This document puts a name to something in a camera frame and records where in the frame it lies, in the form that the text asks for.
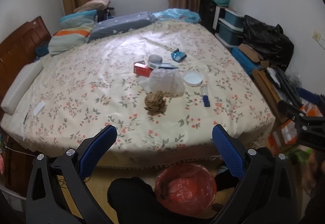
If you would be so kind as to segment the white plastic lid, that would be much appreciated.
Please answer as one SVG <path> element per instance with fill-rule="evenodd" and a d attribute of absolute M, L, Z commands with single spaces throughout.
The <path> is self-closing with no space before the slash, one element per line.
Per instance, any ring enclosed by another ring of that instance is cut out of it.
<path fill-rule="evenodd" d="M 188 71 L 183 75 L 184 82 L 191 87 L 200 86 L 203 82 L 203 76 L 196 71 Z"/>

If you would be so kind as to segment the brown paper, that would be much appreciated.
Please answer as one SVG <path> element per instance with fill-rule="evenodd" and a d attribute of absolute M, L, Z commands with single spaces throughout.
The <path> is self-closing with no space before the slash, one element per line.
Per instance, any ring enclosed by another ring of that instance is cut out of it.
<path fill-rule="evenodd" d="M 162 91 L 148 93 L 144 99 L 145 109 L 151 113 L 164 113 L 166 100 Z"/>

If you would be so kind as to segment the blue white medicine box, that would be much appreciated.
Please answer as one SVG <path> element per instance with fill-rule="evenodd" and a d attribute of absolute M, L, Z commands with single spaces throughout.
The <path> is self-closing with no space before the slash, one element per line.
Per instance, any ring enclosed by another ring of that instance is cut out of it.
<path fill-rule="evenodd" d="M 151 69 L 178 69 L 177 66 L 175 66 L 171 63 L 148 62 L 148 67 Z"/>

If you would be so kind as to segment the red lined trash bin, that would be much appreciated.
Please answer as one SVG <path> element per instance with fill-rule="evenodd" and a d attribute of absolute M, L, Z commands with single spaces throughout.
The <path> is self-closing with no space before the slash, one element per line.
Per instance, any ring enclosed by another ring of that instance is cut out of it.
<path fill-rule="evenodd" d="M 217 185 L 204 166 L 178 163 L 158 175 L 154 192 L 158 202 L 168 210 L 185 216 L 198 216 L 214 201 Z"/>

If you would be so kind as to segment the white paper card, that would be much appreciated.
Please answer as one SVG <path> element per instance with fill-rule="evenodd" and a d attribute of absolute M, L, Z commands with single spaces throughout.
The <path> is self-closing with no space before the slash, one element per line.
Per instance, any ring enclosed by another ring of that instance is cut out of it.
<path fill-rule="evenodd" d="M 36 107 L 34 108 L 33 110 L 33 115 L 34 116 L 37 116 L 38 113 L 45 107 L 45 102 L 44 101 L 41 101 L 39 102 Z"/>

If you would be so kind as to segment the black pen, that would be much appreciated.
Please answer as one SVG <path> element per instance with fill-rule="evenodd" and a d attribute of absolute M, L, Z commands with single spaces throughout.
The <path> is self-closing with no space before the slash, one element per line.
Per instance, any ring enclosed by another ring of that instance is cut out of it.
<path fill-rule="evenodd" d="M 27 112 L 26 112 L 26 115 L 25 115 L 25 118 L 24 118 L 24 121 L 23 121 L 23 125 L 26 124 L 26 120 L 29 117 L 29 113 L 31 111 L 31 107 L 32 107 L 32 105 L 30 104 L 29 107 L 28 107 L 28 109 L 27 109 Z"/>

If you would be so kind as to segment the black garbage bag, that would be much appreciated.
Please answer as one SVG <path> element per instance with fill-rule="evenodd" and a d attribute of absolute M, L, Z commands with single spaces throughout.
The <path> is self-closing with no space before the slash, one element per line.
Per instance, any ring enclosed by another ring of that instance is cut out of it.
<path fill-rule="evenodd" d="M 282 27 L 271 26 L 245 15 L 243 22 L 244 44 L 258 52 L 271 65 L 286 71 L 294 53 L 294 44 Z"/>

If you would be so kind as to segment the small blue capped bottle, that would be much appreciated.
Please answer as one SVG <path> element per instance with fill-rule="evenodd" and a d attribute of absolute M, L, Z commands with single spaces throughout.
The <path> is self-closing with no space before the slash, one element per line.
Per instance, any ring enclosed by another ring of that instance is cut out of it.
<path fill-rule="evenodd" d="M 202 97 L 204 107 L 210 107 L 210 101 L 209 101 L 209 96 L 208 96 L 208 86 L 206 84 L 202 84 L 200 86 L 200 94 Z"/>

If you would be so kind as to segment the floral bed sheet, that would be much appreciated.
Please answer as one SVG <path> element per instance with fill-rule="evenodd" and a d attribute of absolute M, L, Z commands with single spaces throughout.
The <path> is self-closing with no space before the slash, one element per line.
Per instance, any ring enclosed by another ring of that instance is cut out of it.
<path fill-rule="evenodd" d="M 180 73 L 202 74 L 210 107 L 204 107 L 199 87 L 186 86 L 183 96 L 166 99 L 163 114 L 150 114 L 133 65 L 152 54 L 170 61 L 175 49 L 187 55 L 178 65 Z M 42 63 L 43 70 L 14 114 L 4 115 L 1 127 L 24 148 L 51 157 L 77 148 L 112 125 L 118 137 L 102 158 L 102 166 L 167 165 L 216 156 L 211 130 L 217 124 L 244 145 L 256 146 L 264 142 L 275 122 L 238 61 L 198 24 L 156 22 L 45 56 Z M 45 107 L 34 116 L 41 101 Z"/>

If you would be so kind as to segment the red medicine box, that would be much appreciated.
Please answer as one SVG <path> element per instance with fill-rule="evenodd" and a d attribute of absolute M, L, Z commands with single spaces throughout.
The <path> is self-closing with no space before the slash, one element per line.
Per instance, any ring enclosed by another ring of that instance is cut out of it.
<path fill-rule="evenodd" d="M 135 63 L 133 66 L 133 73 L 138 76 L 150 77 L 153 70 L 142 63 Z"/>

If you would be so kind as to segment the clear plastic bag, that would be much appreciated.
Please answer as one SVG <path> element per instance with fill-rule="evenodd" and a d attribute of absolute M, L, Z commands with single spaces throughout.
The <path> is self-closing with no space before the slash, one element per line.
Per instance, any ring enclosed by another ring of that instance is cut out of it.
<path fill-rule="evenodd" d="M 185 93 L 184 79 L 177 69 L 156 69 L 149 77 L 139 76 L 137 82 L 146 93 L 161 91 L 169 97 L 180 97 Z"/>

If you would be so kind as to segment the wooden headboard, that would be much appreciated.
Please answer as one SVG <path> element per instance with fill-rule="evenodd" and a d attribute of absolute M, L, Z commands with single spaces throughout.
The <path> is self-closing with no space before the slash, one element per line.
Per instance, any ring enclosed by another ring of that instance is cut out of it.
<path fill-rule="evenodd" d="M 1 99 L 20 70 L 36 58 L 36 48 L 49 41 L 50 32 L 42 17 L 26 22 L 0 44 Z"/>

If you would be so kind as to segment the striped green orange pillow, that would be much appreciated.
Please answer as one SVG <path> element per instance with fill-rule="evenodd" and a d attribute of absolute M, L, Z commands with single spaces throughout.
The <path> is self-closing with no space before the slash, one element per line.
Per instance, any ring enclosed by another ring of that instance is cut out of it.
<path fill-rule="evenodd" d="M 92 30 L 92 27 L 76 27 L 56 32 L 48 45 L 49 54 L 58 55 L 85 43 Z"/>

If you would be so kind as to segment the grey blue pillow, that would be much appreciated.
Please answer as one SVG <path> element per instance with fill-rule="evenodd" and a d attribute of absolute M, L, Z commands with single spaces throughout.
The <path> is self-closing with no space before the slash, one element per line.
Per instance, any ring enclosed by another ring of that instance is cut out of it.
<path fill-rule="evenodd" d="M 125 33 L 129 30 L 140 29 L 156 21 L 156 16 L 149 12 L 120 16 L 98 22 L 88 37 L 88 42 L 102 39 L 111 35 Z"/>

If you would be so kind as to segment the beige folded blanket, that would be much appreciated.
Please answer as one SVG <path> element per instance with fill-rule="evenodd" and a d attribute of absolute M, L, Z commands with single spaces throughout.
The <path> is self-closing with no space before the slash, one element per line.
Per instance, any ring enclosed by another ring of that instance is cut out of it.
<path fill-rule="evenodd" d="M 79 13 L 90 10 L 105 10 L 109 7 L 111 0 L 91 0 L 76 8 L 73 13 Z"/>

